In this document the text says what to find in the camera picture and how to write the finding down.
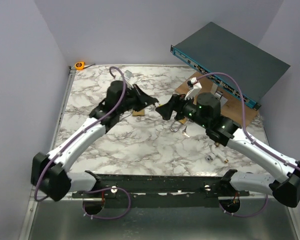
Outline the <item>long shackle brass padlock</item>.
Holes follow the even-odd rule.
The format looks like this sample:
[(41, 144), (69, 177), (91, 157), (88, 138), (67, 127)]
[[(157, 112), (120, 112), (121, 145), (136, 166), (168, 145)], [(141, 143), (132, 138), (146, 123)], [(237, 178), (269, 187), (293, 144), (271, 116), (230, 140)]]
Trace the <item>long shackle brass padlock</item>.
[(185, 125), (186, 121), (186, 118), (183, 118), (181, 120), (174, 120), (169, 127), (170, 131), (173, 133), (177, 132), (181, 127)]

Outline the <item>silver padlock key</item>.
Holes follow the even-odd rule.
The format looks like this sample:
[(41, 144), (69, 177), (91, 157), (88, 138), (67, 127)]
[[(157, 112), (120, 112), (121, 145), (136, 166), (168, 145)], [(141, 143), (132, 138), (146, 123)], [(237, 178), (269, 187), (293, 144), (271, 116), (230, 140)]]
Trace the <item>silver padlock key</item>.
[(182, 135), (189, 138), (190, 136), (188, 135), (187, 133), (187, 127), (185, 127), (183, 130), (182, 130)]

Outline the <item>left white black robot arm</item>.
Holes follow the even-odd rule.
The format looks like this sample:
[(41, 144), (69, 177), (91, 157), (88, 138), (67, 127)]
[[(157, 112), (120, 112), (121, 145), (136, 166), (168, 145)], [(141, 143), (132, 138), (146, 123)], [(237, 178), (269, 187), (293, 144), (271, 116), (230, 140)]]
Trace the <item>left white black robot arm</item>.
[(120, 121), (123, 113), (140, 111), (156, 103), (156, 98), (147, 95), (136, 84), (127, 87), (121, 80), (113, 81), (106, 97), (74, 134), (49, 153), (39, 152), (33, 157), (30, 181), (35, 187), (34, 192), (41, 191), (56, 202), (72, 192), (97, 197), (101, 191), (99, 177), (88, 170), (69, 173), (72, 165), (90, 145)]

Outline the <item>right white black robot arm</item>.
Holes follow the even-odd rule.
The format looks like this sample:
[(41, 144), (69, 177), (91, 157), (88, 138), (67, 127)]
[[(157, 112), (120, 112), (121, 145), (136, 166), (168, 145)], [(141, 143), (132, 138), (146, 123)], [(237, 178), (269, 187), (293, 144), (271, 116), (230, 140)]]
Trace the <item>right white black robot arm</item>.
[(300, 202), (300, 160), (285, 156), (249, 134), (232, 119), (221, 115), (221, 104), (209, 92), (198, 95), (196, 103), (183, 94), (173, 94), (156, 112), (163, 120), (187, 118), (205, 129), (216, 143), (231, 148), (257, 163), (267, 174), (229, 171), (220, 183), (220, 191), (231, 196), (235, 192), (251, 191), (273, 196), (279, 203), (297, 207)]

